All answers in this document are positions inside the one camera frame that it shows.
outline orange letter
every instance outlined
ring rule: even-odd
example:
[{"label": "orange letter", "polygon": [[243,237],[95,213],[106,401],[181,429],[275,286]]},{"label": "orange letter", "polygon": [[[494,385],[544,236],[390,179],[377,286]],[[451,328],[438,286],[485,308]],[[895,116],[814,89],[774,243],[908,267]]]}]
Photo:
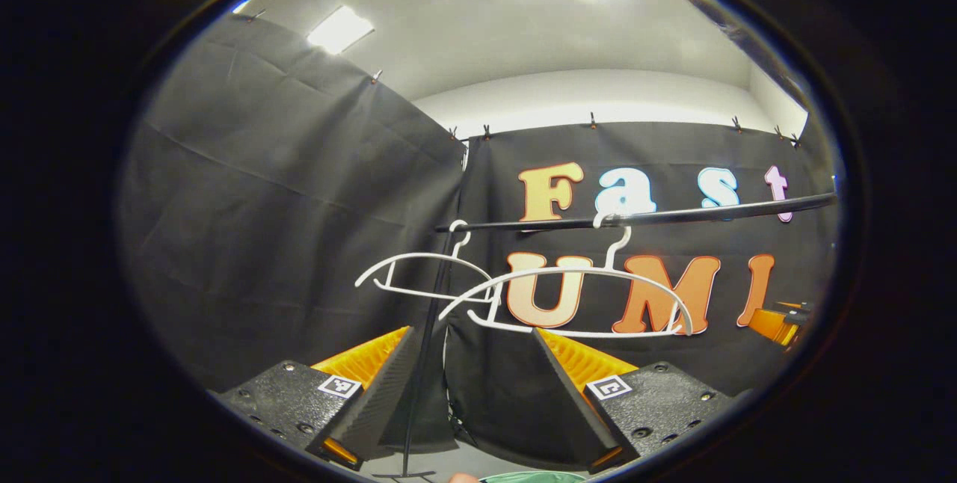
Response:
[{"label": "orange letter", "polygon": [[[546,265],[542,255],[536,253],[517,252],[507,258],[512,271],[527,271],[527,269],[541,268]],[[559,257],[555,261],[559,266],[591,266],[591,259],[585,257]],[[563,273],[561,275],[561,292],[558,295],[558,305],[554,309],[544,310],[535,305],[535,283],[537,275],[529,275],[513,279],[508,283],[508,310],[516,319],[529,326],[559,327],[578,312],[578,300],[582,294],[583,273]]]},{"label": "orange letter", "polygon": [[[668,272],[664,269],[664,262],[651,255],[639,255],[625,261],[626,271],[646,277],[664,286],[672,286],[668,279]],[[708,327],[708,302],[711,300],[711,285],[714,285],[715,274],[721,269],[721,261],[715,257],[695,257],[688,262],[684,275],[677,280],[673,290],[688,307],[694,332],[701,333]],[[641,317],[648,307],[648,315],[652,319],[652,330],[660,332],[668,326],[674,300],[663,290],[655,286],[638,281],[632,282],[631,292],[628,294],[628,305],[625,306],[625,315],[615,322],[612,330],[618,333],[644,332],[646,325]],[[684,319],[679,318],[684,331]]]},{"label": "orange letter", "polygon": [[[585,173],[575,162],[568,162],[541,169],[523,170],[519,180],[526,184],[526,214],[519,221],[561,220],[551,210],[556,201],[561,210],[571,206],[570,182],[581,182]],[[559,179],[551,185],[551,179]]]},{"label": "orange letter", "polygon": [[738,317],[738,326],[748,326],[751,323],[754,310],[765,306],[768,281],[772,277],[772,268],[774,267],[775,258],[773,255],[756,255],[751,258],[751,261],[748,261],[748,268],[751,269],[751,290],[748,292],[745,312]]}]

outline green fabric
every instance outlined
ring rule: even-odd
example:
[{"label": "green fabric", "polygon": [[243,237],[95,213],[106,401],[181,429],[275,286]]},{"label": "green fabric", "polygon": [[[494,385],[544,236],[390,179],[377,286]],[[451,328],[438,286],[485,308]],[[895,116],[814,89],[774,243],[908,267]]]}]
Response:
[{"label": "green fabric", "polygon": [[512,472],[500,473],[482,479],[485,483],[578,483],[584,477],[564,472]]}]

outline white ceiling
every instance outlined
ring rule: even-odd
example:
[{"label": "white ceiling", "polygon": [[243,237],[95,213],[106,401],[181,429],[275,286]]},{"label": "white ceiling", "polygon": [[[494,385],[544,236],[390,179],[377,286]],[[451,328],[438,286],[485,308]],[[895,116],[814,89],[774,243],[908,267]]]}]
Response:
[{"label": "white ceiling", "polygon": [[410,101],[559,70],[649,70],[748,89],[751,61],[685,0],[250,0],[306,36],[348,5],[375,31],[342,56]]}]

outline person's hand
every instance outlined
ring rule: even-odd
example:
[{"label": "person's hand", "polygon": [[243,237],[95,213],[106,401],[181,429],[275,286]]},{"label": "person's hand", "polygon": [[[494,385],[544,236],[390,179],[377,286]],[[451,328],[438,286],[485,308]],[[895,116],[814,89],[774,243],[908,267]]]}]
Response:
[{"label": "person's hand", "polygon": [[452,474],[449,483],[479,483],[479,479],[475,476],[469,476],[468,473],[455,473]]}]

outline black curtain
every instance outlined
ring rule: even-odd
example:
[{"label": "black curtain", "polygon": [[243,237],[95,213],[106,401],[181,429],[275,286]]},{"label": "black curtain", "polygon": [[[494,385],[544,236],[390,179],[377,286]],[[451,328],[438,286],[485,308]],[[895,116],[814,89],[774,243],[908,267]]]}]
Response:
[{"label": "black curtain", "polygon": [[[262,19],[218,20],[158,85],[117,217],[141,309],[202,387],[421,330],[427,300],[353,283],[390,255],[442,250],[433,227],[453,219],[461,143],[345,58]],[[398,268],[396,285],[431,289],[440,266]],[[417,437],[451,438],[444,400],[418,413]],[[403,429],[396,418],[393,442]]]},{"label": "black curtain", "polygon": [[[584,179],[572,186],[567,210],[553,204],[562,218],[593,218],[595,197],[604,188],[598,179],[606,170],[635,168],[650,180],[657,211],[701,208],[698,173],[704,168],[731,170],[738,181],[741,204],[772,200],[765,173],[775,165],[787,178],[787,197],[831,191],[830,179],[820,173],[817,150],[807,143],[794,149],[772,133],[749,131],[741,135],[727,126],[683,123],[618,123],[554,126],[473,138],[462,183],[459,218],[469,223],[518,221],[526,210],[523,170],[577,163]],[[635,227],[629,244],[618,251],[615,267],[633,255],[655,255],[663,261],[671,283],[680,281],[691,259],[712,256],[721,269],[714,277],[707,308],[707,330],[696,336],[646,339],[578,339],[638,366],[667,360],[728,395],[755,387],[779,369],[785,348],[750,327],[736,324],[748,300],[751,271],[748,261],[771,254],[765,302],[820,302],[830,279],[840,216],[825,209],[797,212],[789,223],[777,216],[742,218],[713,223]],[[621,238],[622,230],[558,230],[520,233],[475,232],[461,257],[484,265],[492,276],[511,271],[506,257],[513,252],[536,253],[554,266],[561,256],[578,255],[604,265],[605,251]],[[474,286],[473,279],[452,275],[452,293]],[[535,303],[543,309],[558,301],[561,275],[540,276]],[[523,325],[505,305],[508,286],[496,320]],[[561,329],[611,332],[621,319],[629,282],[585,275],[580,303],[573,319]],[[450,315],[446,376],[452,405],[464,427],[482,448],[515,462],[550,466],[574,458],[561,438],[561,418],[553,408],[567,395],[554,377],[546,357],[529,333],[492,330],[476,325],[466,310],[485,317],[484,304],[464,304]],[[644,322],[649,324],[647,316]]]}]

